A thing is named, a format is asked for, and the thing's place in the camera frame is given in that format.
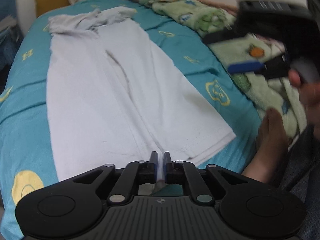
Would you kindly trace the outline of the person's right hand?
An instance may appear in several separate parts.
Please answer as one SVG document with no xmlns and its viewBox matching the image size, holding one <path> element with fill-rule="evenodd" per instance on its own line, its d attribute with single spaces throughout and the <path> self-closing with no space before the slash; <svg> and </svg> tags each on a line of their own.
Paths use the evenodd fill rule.
<svg viewBox="0 0 320 240">
<path fill-rule="evenodd" d="M 295 70 L 289 71 L 289 81 L 293 87 L 298 89 L 299 99 L 304 107 L 306 119 L 313 126 L 313 135 L 319 140 L 320 124 L 320 90 L 319 82 L 302 84 L 300 76 Z"/>
</svg>

